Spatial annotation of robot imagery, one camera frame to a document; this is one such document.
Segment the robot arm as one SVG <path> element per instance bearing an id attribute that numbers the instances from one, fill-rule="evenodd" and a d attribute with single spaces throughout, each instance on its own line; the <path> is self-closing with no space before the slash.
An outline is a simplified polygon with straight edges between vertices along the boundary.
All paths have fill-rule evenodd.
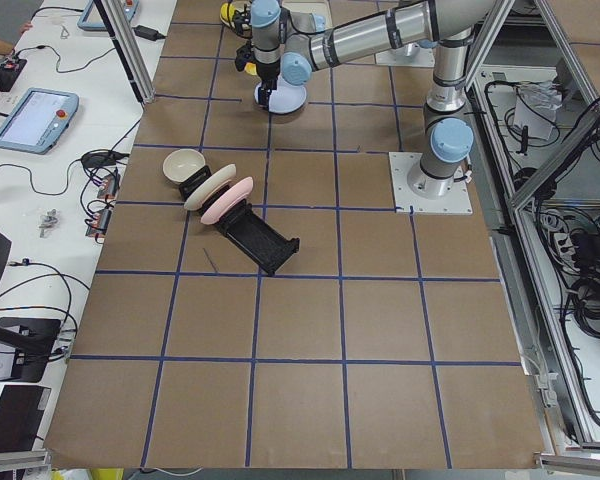
<path id="1" fill-rule="evenodd" d="M 471 128 L 461 119 L 465 62 L 476 22 L 489 1 L 401 1 L 369 16 L 328 27 L 323 17 L 295 12 L 279 1 L 251 1 L 244 13 L 247 50 L 260 83 L 257 103 L 269 108 L 279 82 L 304 86 L 312 74 L 373 55 L 411 65 L 425 51 L 433 55 L 432 84 L 424 103 L 428 146 L 407 174 L 410 190 L 438 200 L 448 194 L 455 173 L 472 148 Z"/>

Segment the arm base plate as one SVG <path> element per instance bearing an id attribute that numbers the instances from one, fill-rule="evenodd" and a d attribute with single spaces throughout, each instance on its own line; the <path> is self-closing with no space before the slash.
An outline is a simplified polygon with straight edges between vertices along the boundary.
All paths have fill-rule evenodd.
<path id="1" fill-rule="evenodd" d="M 435 64 L 434 50 L 421 47 L 417 43 L 410 43 L 399 49 L 376 53 L 375 63 L 383 66 L 433 68 Z"/>
<path id="2" fill-rule="evenodd" d="M 390 152 L 389 164 L 398 213 L 423 215 L 471 215 L 473 208 L 467 181 L 458 166 L 452 177 L 434 179 L 421 169 L 419 152 Z"/>

